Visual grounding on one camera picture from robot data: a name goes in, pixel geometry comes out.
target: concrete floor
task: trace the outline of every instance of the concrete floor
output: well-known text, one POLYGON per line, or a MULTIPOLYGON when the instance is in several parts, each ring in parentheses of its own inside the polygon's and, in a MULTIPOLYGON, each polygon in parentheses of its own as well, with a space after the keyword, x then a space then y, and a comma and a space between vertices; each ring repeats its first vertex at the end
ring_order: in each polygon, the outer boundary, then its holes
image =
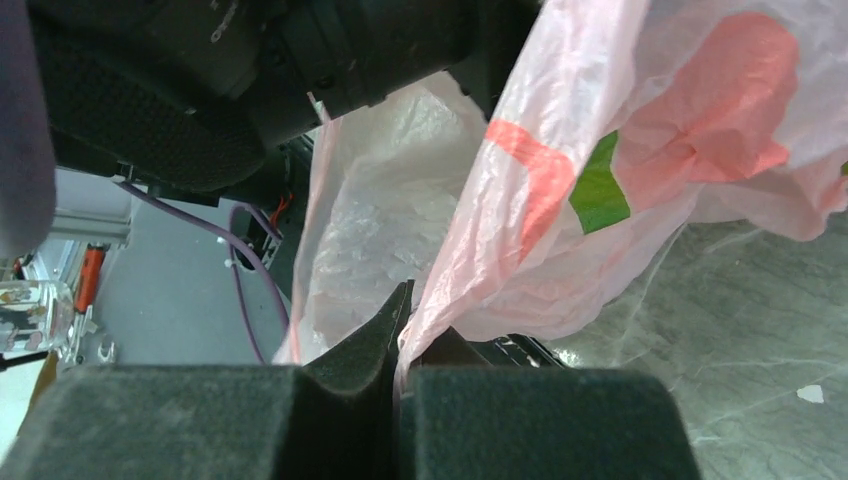
POLYGON ((810 243, 687 226, 594 323, 549 346, 573 366, 659 377, 707 480, 848 478, 846 245, 845 215, 810 243))

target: black cable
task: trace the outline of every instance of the black cable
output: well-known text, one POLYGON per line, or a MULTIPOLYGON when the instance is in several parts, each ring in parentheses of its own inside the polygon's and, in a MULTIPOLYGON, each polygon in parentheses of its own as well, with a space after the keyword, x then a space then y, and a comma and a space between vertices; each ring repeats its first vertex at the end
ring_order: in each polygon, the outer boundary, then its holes
POLYGON ((29 355, 23 355, 21 357, 9 358, 3 356, 0 353, 0 372, 5 372, 7 369, 12 367, 19 367, 21 365, 26 365, 27 363, 37 362, 39 360, 44 360, 47 358, 47 354, 49 352, 36 352, 30 353, 29 355))

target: white debris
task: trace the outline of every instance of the white debris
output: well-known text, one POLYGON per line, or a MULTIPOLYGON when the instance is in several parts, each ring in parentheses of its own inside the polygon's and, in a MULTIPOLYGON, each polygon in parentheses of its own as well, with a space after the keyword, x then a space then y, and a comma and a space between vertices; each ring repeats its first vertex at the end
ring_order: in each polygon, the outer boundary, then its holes
POLYGON ((799 388, 796 393, 801 400, 806 400, 810 403, 824 403, 824 392, 821 389, 821 385, 807 385, 804 388, 799 388))

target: white plastic bag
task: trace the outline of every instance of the white plastic bag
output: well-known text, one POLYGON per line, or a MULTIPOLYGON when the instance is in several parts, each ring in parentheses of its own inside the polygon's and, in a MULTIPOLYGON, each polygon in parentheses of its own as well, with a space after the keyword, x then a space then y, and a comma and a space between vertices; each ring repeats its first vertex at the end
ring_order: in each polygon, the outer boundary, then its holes
POLYGON ((448 82, 443 77, 399 92, 416 99, 404 104, 417 102, 416 113, 389 102, 327 128, 321 148, 335 153, 316 153, 316 163, 326 160, 336 174, 332 181, 320 171, 313 178, 319 192, 310 199, 304 240, 321 240, 299 253, 294 317, 305 319, 309 332, 315 321, 333 344, 376 312, 401 273, 426 276, 401 337, 403 373, 451 325, 473 340, 573 333, 686 221, 747 218, 791 238, 814 238, 827 216, 848 204, 841 174, 848 160, 844 25, 848 9, 824 0, 654 0, 650 8, 646 0, 548 0, 482 143, 467 99, 448 87, 426 88, 448 82), (391 125, 429 118, 422 120, 428 132, 438 130, 440 118, 467 120, 458 121, 464 130, 443 129, 430 143, 409 143, 409 129, 378 133, 376 124, 363 124, 373 145, 355 134, 333 138, 355 132, 354 122, 369 115, 394 117, 391 125), (354 145, 360 149, 343 151, 354 145), (466 155, 475 150, 472 165, 466 155), (440 167, 428 162, 446 155, 456 169, 444 175, 451 188, 439 189, 440 167), (397 162, 409 176, 398 182, 368 168, 345 170, 346 162, 397 162), (459 192, 463 170, 467 182, 454 212, 447 197, 459 192), (431 216, 426 227, 413 227, 426 215, 398 222, 385 214, 395 202, 423 201, 425 190, 405 186, 415 175, 438 192, 433 199, 445 199, 440 212, 451 210, 431 216), (374 190, 380 202, 345 200, 374 190), (333 216, 320 215, 328 206, 333 216), (369 220, 357 225, 378 226, 365 238, 344 227, 361 214, 369 220), (447 218, 442 242, 436 226, 447 218), (410 228, 433 236, 413 249, 421 256, 395 263, 403 242, 423 238, 397 236, 410 228), (344 242, 327 243, 327 232, 342 229, 350 235, 333 238, 344 242), (392 237, 397 243, 387 241, 392 237), (358 248, 375 241, 389 247, 370 254, 358 248), (344 257, 331 272, 314 253, 328 245, 360 256, 344 257), (409 270, 400 272, 401 264, 409 270), (360 268, 371 273, 352 273, 360 268), (347 293, 328 294, 333 288, 347 293), (331 305, 331 315, 316 305, 331 305))

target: white wall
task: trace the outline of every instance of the white wall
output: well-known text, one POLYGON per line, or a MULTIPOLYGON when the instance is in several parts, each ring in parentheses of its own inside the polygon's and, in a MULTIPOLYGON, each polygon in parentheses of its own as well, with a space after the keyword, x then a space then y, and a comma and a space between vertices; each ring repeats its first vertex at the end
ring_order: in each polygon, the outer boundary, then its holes
POLYGON ((108 178, 56 170, 57 209, 121 219, 130 214, 131 199, 108 178))
POLYGON ((0 463, 15 441, 43 361, 0 372, 0 463))

